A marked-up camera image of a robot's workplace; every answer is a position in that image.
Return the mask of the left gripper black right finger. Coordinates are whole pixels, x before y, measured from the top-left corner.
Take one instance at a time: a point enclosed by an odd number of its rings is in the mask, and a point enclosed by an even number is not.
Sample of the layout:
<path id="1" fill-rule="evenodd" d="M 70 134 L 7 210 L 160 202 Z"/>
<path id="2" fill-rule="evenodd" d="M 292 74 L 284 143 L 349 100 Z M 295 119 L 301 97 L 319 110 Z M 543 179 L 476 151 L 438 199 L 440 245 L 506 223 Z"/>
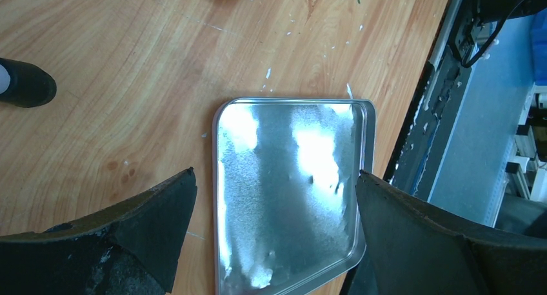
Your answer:
<path id="1" fill-rule="evenodd" d="M 546 240 L 464 219 L 361 171 L 355 187 L 380 294 L 545 294 Z"/>

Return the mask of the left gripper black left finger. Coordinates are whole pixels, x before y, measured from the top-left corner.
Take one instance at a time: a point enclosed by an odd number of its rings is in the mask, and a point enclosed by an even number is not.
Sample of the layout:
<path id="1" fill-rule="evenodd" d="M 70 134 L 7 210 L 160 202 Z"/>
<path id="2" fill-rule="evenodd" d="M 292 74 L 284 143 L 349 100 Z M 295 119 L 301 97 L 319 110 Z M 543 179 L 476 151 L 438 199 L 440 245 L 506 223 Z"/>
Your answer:
<path id="1" fill-rule="evenodd" d="M 83 218 L 3 236 L 1 293 L 172 292 L 196 197 L 188 168 Z"/>

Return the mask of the silver tin lid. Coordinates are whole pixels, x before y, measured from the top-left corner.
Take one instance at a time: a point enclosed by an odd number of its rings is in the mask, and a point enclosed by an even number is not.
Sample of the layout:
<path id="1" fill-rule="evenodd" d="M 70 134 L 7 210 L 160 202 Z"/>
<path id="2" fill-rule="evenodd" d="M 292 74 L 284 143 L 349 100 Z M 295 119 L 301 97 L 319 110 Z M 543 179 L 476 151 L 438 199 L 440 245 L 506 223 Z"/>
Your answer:
<path id="1" fill-rule="evenodd" d="M 355 186 L 373 169 L 375 129 L 367 99 L 240 97 L 217 110 L 217 294 L 308 294 L 359 264 Z"/>

